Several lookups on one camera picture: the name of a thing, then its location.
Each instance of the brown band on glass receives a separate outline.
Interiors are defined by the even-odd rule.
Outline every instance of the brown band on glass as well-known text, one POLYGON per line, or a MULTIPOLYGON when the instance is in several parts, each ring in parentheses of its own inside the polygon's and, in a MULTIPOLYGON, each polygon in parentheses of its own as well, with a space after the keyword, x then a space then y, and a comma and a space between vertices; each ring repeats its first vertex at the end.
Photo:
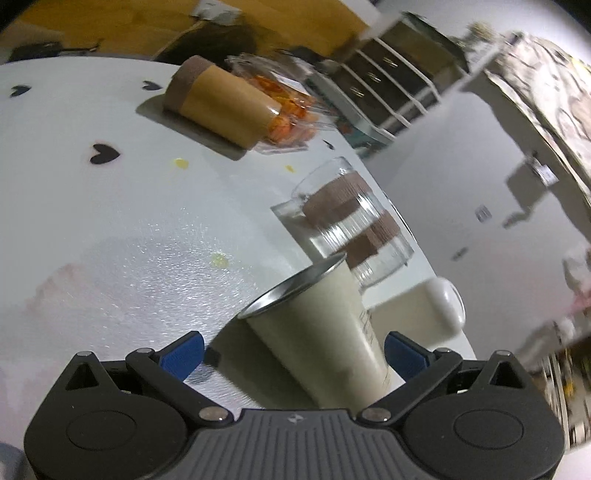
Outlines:
POLYGON ((311 225, 338 223, 359 208, 357 196, 371 192, 359 172, 352 171, 328 182, 318 192, 310 195, 302 212, 311 225))
POLYGON ((339 252, 347 252, 347 265, 355 268, 376 255, 380 248, 399 233, 400 227, 396 220, 388 212, 384 212, 363 232, 341 247, 339 252))

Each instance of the plastic container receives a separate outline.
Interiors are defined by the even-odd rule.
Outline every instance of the plastic container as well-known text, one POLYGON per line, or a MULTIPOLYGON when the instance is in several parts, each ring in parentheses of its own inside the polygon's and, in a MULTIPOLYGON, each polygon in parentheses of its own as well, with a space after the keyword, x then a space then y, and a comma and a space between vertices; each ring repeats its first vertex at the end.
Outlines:
MULTIPOLYGON (((269 126, 266 142, 294 148, 312 139, 318 130, 334 129, 337 113, 293 79, 279 63, 249 54, 230 56, 226 62, 232 73, 249 82, 281 105, 280 114, 269 126)), ((263 146, 263 153, 276 150, 263 146)))

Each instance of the metal cup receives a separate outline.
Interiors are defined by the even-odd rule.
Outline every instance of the metal cup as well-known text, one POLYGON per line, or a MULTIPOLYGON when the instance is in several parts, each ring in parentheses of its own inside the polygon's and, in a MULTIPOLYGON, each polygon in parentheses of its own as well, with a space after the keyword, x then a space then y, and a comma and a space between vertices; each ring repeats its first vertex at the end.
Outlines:
POLYGON ((272 288, 239 314, 320 408, 357 413, 390 392, 357 283, 336 254, 272 288))

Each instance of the yellow stain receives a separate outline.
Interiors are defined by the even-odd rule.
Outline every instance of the yellow stain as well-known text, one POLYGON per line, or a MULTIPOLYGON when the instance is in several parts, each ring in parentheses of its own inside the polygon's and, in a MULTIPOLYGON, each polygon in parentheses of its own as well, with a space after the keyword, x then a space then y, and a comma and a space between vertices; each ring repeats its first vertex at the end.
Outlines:
POLYGON ((189 167, 189 162, 187 160, 185 160, 184 158, 177 158, 174 161, 174 164, 178 167, 178 168, 182 168, 183 170, 187 170, 189 167))
POLYGON ((212 254, 212 265, 218 268, 228 268, 228 266, 230 266, 230 261, 224 254, 215 253, 212 254))

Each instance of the patterned fabric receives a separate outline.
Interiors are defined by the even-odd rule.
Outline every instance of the patterned fabric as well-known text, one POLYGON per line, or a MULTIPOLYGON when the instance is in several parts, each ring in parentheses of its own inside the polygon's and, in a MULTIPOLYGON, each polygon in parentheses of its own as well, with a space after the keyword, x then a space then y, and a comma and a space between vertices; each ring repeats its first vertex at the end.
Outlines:
POLYGON ((560 47, 524 34, 486 72, 532 122, 591 209, 591 72, 560 47))

